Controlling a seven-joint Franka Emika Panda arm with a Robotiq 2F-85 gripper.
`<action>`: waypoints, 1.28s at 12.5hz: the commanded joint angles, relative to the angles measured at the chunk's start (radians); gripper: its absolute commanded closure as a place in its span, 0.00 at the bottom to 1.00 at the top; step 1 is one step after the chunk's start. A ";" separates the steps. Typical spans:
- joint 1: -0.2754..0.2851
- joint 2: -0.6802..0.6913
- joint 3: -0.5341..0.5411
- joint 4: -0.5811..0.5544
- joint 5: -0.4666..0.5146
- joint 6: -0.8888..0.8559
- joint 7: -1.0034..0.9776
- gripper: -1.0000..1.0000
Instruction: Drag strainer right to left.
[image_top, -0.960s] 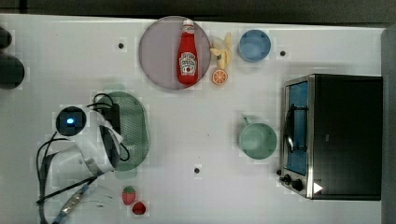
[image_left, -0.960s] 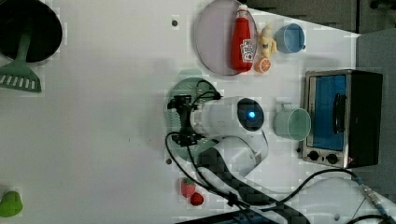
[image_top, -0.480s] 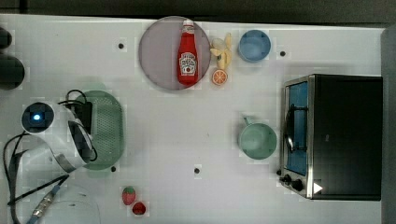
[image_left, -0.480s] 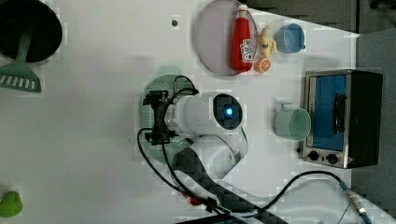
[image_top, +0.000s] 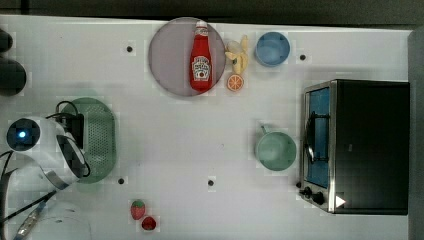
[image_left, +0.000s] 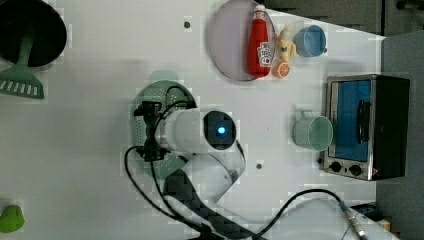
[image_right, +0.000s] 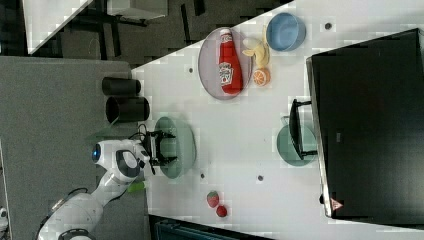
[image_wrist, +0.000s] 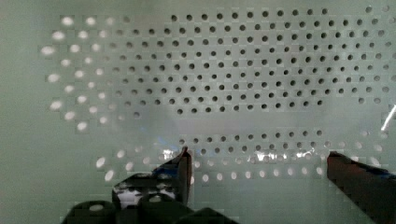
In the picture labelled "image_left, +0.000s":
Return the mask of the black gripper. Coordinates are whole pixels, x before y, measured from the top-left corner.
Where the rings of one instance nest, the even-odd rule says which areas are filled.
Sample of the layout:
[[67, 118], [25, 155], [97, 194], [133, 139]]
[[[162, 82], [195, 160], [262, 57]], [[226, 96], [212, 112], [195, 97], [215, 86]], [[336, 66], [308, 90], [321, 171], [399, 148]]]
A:
[[157, 143], [155, 138], [156, 129], [161, 120], [161, 108], [160, 102], [143, 101], [134, 111], [134, 116], [141, 116], [146, 125], [144, 145], [136, 148], [137, 153], [145, 162], [163, 160], [166, 154], [166, 150]]

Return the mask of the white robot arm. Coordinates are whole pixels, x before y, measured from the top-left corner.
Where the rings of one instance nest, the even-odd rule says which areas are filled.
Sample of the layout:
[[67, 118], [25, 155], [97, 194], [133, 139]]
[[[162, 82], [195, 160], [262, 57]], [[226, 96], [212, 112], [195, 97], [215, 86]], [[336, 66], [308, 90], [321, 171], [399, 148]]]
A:
[[199, 233], [191, 240], [399, 240], [326, 189], [319, 191], [325, 198], [295, 207], [311, 191], [294, 194], [269, 220], [242, 217], [219, 204], [247, 162], [229, 115], [181, 100], [168, 106], [143, 101], [134, 117], [145, 126], [145, 141], [136, 148], [144, 161], [152, 164], [168, 154], [183, 160], [157, 189], [165, 213]]

